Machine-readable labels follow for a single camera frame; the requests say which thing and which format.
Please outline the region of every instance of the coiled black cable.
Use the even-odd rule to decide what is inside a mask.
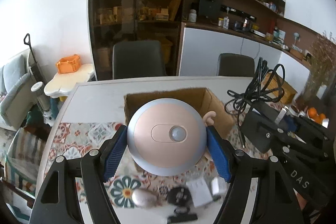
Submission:
[[[279,75],[277,74],[277,69],[281,67],[282,73],[283,73],[283,79],[280,80]],[[267,82],[261,88],[261,83],[264,80],[267,73],[271,72],[270,77],[268,78]],[[272,80],[272,78],[275,77],[278,87],[270,90],[266,90]],[[245,148],[245,137],[240,132],[240,123],[239,123],[239,117],[240,115],[245,111],[247,105],[251,105],[254,101],[264,101],[264,102],[274,102],[277,103],[281,100],[281,98],[284,96],[285,91],[282,88],[282,85],[285,82],[285,68],[282,64],[277,64],[273,70],[269,69],[267,67],[267,61],[263,60],[262,57],[258,60],[258,65],[256,72],[254,74],[254,77],[249,83],[249,85],[246,88],[246,91],[244,93],[237,93],[233,90],[228,90],[227,94],[233,97],[232,100],[228,101],[225,104],[225,111],[226,113],[230,115],[237,116],[237,126],[238,126],[238,133],[239,138],[241,141],[241,144],[243,148]],[[273,93],[274,91],[278,91],[278,96],[276,97],[270,97],[268,94]],[[231,113],[227,110],[227,106],[229,104],[233,103],[233,109],[236,111],[236,113]]]

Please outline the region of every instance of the dining table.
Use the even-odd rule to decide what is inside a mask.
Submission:
[[[91,149],[99,148],[105,140],[112,138],[120,125],[126,123],[124,106],[127,94],[208,88],[219,100],[226,103],[232,99],[227,94],[228,90],[243,93],[251,80],[251,77],[165,76],[78,83],[63,104],[49,134],[39,167],[36,196],[57,156],[63,155],[66,159],[83,157]],[[282,106],[273,103],[272,107],[281,109]],[[240,144],[236,124],[226,139],[235,149],[242,149],[251,157],[267,159],[272,155],[270,150],[264,154],[260,153],[248,139],[246,139],[246,145],[243,148]],[[174,211],[174,206],[166,202],[168,191],[173,187],[184,185],[192,176],[204,176],[211,179],[218,176],[218,173],[214,163],[206,157],[202,157],[193,168],[184,174],[170,177],[156,176],[140,168],[126,148],[115,176],[105,183],[105,189],[121,224],[163,224],[167,223],[167,218]],[[249,197],[241,223],[250,222],[257,182],[258,178],[253,178],[251,181]],[[76,188],[83,220],[85,224],[91,224],[93,222],[80,178],[76,178]],[[125,195],[127,191],[121,191],[121,188],[130,188],[131,191],[135,188],[148,189],[158,195],[157,206],[149,209],[138,208],[132,202],[131,197]],[[198,215],[197,223],[213,223],[223,201],[222,197],[205,206],[192,207],[191,212]]]

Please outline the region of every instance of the glass cabinet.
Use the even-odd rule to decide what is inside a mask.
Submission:
[[[98,80],[112,79],[113,46],[161,42],[167,75],[176,75],[182,0],[89,0],[90,37]]]

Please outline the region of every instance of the metal screw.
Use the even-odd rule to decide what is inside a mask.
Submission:
[[[285,153],[289,153],[289,148],[287,146],[283,146],[282,151]]]
[[[62,162],[64,160],[63,156],[58,156],[56,162]]]
[[[237,149],[236,150],[236,155],[239,156],[239,157],[242,157],[244,156],[245,152],[243,150],[240,150],[240,149]]]
[[[90,152],[89,152],[89,154],[90,154],[90,156],[95,156],[95,155],[98,155],[98,150],[97,149],[92,149]]]
[[[271,162],[278,162],[278,158],[276,156],[270,157]]]

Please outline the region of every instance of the striped fabric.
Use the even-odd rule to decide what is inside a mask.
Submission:
[[[37,174],[45,142],[20,128],[6,155],[5,180],[35,195]]]

